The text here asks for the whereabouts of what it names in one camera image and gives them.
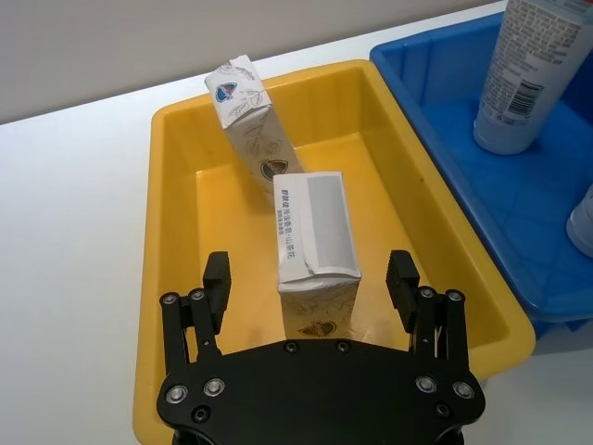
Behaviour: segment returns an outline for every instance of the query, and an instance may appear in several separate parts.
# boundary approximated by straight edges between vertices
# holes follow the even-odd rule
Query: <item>white bottle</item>
[[[593,185],[566,222],[566,232],[581,252],[593,258]]]
[[[509,0],[475,141],[501,155],[526,150],[592,47],[593,0]]]

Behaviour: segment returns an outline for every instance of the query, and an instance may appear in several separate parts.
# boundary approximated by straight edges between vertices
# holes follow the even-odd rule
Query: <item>milk carton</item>
[[[282,174],[273,184],[286,336],[348,337],[360,269],[342,173]]]
[[[247,56],[229,60],[205,82],[234,150],[273,199],[272,177],[303,169],[251,61]]]

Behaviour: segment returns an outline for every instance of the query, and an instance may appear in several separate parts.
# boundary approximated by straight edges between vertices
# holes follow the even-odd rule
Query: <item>plastic container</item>
[[[472,131],[500,21],[497,14],[382,44],[371,59],[543,333],[547,323],[593,317],[593,260],[565,230],[593,183],[593,56],[531,149],[493,155]]]
[[[526,150],[591,48],[590,0],[509,0],[473,124],[478,145]]]
[[[385,286],[390,249],[405,248],[424,283],[466,294],[478,378],[527,358],[532,326],[374,65],[344,62],[264,85],[305,170],[344,174],[363,276],[352,313],[356,337],[408,347]],[[133,410],[140,442],[165,445],[171,437],[156,413],[165,373],[158,298],[199,285],[211,251],[229,251],[233,276],[222,352],[284,338],[274,225],[273,209],[234,154],[208,96],[157,113]]]
[[[573,244],[593,258],[593,185],[566,222],[566,233]]]

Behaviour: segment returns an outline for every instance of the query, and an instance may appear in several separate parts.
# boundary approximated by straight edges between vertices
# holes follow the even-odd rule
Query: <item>white wall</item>
[[[1,0],[0,122],[488,0]]]

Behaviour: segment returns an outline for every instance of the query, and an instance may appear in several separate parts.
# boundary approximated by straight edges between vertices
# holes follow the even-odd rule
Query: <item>white table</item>
[[[256,67],[267,78],[368,58],[380,43],[503,7],[323,44]],[[0,443],[135,443],[150,119],[205,93],[203,81],[196,76],[0,126]],[[590,443],[591,369],[589,348],[537,356],[491,379],[488,409],[467,429],[468,443]]]

